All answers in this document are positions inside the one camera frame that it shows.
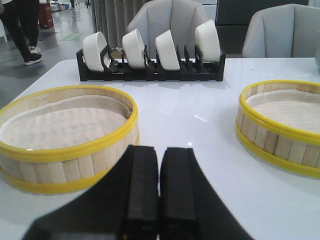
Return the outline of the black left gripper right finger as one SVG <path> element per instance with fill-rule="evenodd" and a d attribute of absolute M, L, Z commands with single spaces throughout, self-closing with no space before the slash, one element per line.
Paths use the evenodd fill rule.
<path fill-rule="evenodd" d="M 169 147 L 160 168 L 161 240 L 250 240 L 191 148 Z"/>

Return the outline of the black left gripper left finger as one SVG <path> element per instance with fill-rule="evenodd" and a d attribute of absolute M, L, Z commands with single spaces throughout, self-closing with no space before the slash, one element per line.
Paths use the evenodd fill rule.
<path fill-rule="evenodd" d="M 37 218 L 25 240 L 155 240 L 158 161 L 153 147 L 129 145 L 93 187 Z"/>

